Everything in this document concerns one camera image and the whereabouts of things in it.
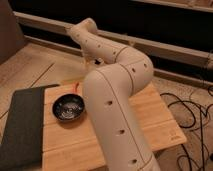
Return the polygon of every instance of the cable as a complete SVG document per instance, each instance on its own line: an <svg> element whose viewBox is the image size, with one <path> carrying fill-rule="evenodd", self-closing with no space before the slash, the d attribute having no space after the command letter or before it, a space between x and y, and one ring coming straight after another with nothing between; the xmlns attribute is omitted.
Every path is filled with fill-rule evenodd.
<svg viewBox="0 0 213 171"><path fill-rule="evenodd" d="M213 86L208 87L208 93L209 93L210 96L213 97Z"/></svg>
<svg viewBox="0 0 213 171"><path fill-rule="evenodd" d="M209 110L210 108L213 106L213 104L210 104L207 108L205 108L204 106L202 106L201 104L199 103L196 103L196 102L193 102L190 98L190 100L182 100L180 99L177 95L175 94L172 94L172 93L162 93L160 94L161 96L172 96L172 97L175 97L177 100L176 101L173 101L171 102L170 104L168 104L168 107L171 107L172 105L175 105L175 104L182 104L191 114L192 118L193 118L193 121L192 121L192 124L190 125L180 125L179 126L181 128L184 128L184 129L190 129L189 131L192 132L201 142L201 157L202 157L202 166L200 167L199 164L193 159L190 157L187 149L185 148L185 146L182 144L182 148L185 152L185 155L181 155L177 158L177 165L178 165L178 168L180 170L183 170L180 166L180 160L181 158L187 158L187 161L188 161L188 164L189 164L189 170L191 171L192 169L192 162L193 164L197 167L198 170L201 170L203 169L203 171L205 171L205 165L207 164L207 161L209 159L209 150L207 148L207 146L205 145L204 143L204 140L203 140L203 127L205 127L210 121L211 121L211 116L210 116L210 113L209 113ZM188 104L190 105L193 105L193 107L196 107L198 110L199 110L199 114L200 114L200 126L198 128L193 128L195 125L196 125L196 117L195 117L195 113L192 111L192 109L190 108L190 106L188 106ZM203 117L204 116L205 118L207 118L207 122L203 123ZM194 132L196 130L200 129L200 133L201 133L201 138ZM205 159L205 156L204 156L204 151L206 151L207 153L207 158Z"/></svg>
<svg viewBox="0 0 213 171"><path fill-rule="evenodd" d="M188 160L188 164L189 164L189 170L192 171L191 157L190 157L188 151L186 150L186 147L185 147L183 144L181 144L181 147L183 148L183 150L184 150L184 152L185 152L186 155L182 155L182 156L179 156L179 157L178 157L178 159L177 159L177 165L178 165L178 167L179 167L180 170L183 170L183 169L180 167L179 160L180 160L181 157L185 157L185 156L186 156L186 158L187 158L187 160Z"/></svg>

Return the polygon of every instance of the robot arm segment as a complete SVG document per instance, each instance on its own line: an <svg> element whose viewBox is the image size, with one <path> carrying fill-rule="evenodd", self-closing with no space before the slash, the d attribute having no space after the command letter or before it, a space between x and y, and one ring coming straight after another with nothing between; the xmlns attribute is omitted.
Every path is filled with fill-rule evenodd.
<svg viewBox="0 0 213 171"><path fill-rule="evenodd" d="M111 64L90 72L83 83L86 109L109 169L160 170L128 101L151 81L150 59L130 46L97 36L92 19L73 26L69 34L88 60L102 58Z"/></svg>

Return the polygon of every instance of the dark background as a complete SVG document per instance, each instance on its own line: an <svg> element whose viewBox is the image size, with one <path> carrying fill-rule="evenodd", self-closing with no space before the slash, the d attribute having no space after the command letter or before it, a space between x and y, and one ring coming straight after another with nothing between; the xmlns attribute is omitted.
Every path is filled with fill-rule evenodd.
<svg viewBox="0 0 213 171"><path fill-rule="evenodd" d="M99 29L209 52L213 49L213 13L132 2L130 0L9 0L13 10L78 23L93 18ZM73 45L66 36L22 27L31 36ZM151 57L155 67L193 77L212 72Z"/></svg>

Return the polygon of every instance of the black bowl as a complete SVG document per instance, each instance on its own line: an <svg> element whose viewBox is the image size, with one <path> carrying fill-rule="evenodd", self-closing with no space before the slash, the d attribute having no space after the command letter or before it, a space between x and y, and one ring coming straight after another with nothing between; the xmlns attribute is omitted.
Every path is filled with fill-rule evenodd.
<svg viewBox="0 0 213 171"><path fill-rule="evenodd" d="M53 104L53 114L60 121L72 121L84 112L84 101L77 94L66 94L58 98Z"/></svg>

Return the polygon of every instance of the dark gray cushion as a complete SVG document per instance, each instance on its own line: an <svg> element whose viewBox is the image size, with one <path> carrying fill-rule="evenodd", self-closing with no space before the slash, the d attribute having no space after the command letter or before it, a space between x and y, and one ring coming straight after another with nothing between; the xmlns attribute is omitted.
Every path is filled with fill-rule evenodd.
<svg viewBox="0 0 213 171"><path fill-rule="evenodd" d="M14 92L0 146L0 171L41 161L44 89L52 86Z"/></svg>

